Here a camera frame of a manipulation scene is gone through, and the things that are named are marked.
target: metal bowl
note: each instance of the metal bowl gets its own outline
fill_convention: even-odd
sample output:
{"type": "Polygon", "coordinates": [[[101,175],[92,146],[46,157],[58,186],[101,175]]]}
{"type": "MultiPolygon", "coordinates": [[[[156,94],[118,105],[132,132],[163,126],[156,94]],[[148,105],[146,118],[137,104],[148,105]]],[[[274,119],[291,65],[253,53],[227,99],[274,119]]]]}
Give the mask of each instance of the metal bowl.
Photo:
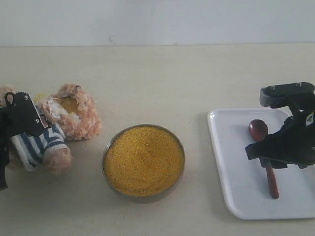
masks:
{"type": "Polygon", "coordinates": [[[103,172],[103,175],[104,175],[104,178],[107,182],[107,184],[111,187],[112,190],[114,190],[114,192],[116,192],[118,195],[120,196],[123,196],[123,197],[126,197],[127,199],[130,199],[130,200],[133,200],[135,202],[138,202],[138,203],[151,203],[151,202],[156,202],[156,201],[159,201],[163,198],[165,198],[166,196],[168,196],[175,188],[176,186],[178,185],[178,183],[180,182],[182,176],[183,176],[183,173],[184,173],[184,169],[185,169],[185,162],[186,162],[186,158],[185,158],[185,151],[184,151],[184,147],[181,143],[181,141],[177,138],[177,136],[172,133],[171,131],[169,131],[168,129],[164,128],[164,127],[161,127],[161,126],[158,126],[158,125],[154,125],[154,124],[139,124],[139,125],[134,125],[134,126],[131,126],[129,128],[126,128],[124,130],[122,130],[121,132],[119,132],[118,134],[116,134],[110,141],[109,143],[107,144],[105,150],[104,150],[104,153],[103,153],[103,159],[102,159],[102,172],[103,172]],[[183,167],[183,170],[182,170],[182,173],[180,174],[179,178],[177,179],[177,181],[172,185],[170,186],[168,189],[164,190],[163,192],[160,192],[160,193],[157,193],[157,194],[154,194],[154,195],[150,195],[150,196],[134,196],[134,195],[129,195],[129,194],[126,194],[124,192],[121,192],[120,190],[116,189],[112,184],[111,182],[108,180],[106,174],[105,174],[105,160],[106,160],[106,155],[107,155],[107,152],[108,150],[110,149],[110,147],[114,144],[114,142],[123,134],[125,133],[126,131],[130,130],[130,129],[133,129],[133,128],[136,128],[136,127],[155,127],[155,128],[159,128],[159,129],[162,129],[164,131],[166,131],[167,133],[169,133],[170,135],[172,135],[172,137],[175,138],[175,140],[177,141],[177,143],[179,144],[182,152],[183,152],[183,159],[184,159],[184,167],[183,167]]]}

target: spoon handle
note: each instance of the spoon handle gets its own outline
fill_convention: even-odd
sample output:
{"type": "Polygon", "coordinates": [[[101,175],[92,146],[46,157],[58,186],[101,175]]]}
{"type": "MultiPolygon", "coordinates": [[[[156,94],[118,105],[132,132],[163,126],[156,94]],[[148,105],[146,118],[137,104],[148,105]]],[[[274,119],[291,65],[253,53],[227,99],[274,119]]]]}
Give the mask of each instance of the spoon handle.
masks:
{"type": "Polygon", "coordinates": [[[272,198],[278,199],[279,198],[279,192],[278,192],[278,187],[277,187],[276,176],[275,176],[274,170],[272,169],[271,165],[268,165],[266,167],[266,173],[267,173],[270,195],[272,198]]]}

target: teddy bear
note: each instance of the teddy bear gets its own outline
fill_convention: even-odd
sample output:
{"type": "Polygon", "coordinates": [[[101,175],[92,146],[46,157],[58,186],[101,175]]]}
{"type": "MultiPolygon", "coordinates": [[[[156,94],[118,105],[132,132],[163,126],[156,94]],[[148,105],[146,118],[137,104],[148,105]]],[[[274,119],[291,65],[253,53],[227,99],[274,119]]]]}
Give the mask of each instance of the teddy bear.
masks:
{"type": "MultiPolygon", "coordinates": [[[[0,87],[0,107],[5,106],[7,92],[15,93],[14,87],[0,87]]],[[[57,93],[47,97],[41,94],[34,103],[49,127],[39,137],[25,133],[11,137],[7,167],[34,171],[44,164],[52,174],[58,175],[69,170],[74,159],[66,141],[92,139],[100,133],[102,121],[94,99],[76,83],[64,84],[57,93]]]]}

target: wooden spoon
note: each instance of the wooden spoon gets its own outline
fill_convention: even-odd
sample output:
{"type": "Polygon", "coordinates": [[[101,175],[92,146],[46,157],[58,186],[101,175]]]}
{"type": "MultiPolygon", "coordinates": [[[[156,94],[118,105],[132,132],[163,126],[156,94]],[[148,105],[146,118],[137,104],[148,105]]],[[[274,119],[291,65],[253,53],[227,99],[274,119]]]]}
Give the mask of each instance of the wooden spoon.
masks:
{"type": "MultiPolygon", "coordinates": [[[[256,142],[262,141],[268,135],[268,126],[260,119],[254,119],[249,124],[249,131],[256,142]]],[[[271,163],[266,158],[259,158],[260,163],[266,168],[269,192],[272,198],[279,198],[276,176],[271,163]]]]}

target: bowl of yellow grain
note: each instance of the bowl of yellow grain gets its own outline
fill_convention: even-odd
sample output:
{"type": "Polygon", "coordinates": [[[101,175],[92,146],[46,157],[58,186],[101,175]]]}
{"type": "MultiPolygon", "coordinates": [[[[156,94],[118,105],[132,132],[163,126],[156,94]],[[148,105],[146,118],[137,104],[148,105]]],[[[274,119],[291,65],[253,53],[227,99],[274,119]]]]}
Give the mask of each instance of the bowl of yellow grain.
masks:
{"type": "Polygon", "coordinates": [[[134,199],[160,199],[181,179],[185,152],[171,131],[153,124],[124,129],[108,143],[102,171],[116,192],[134,199]]]}

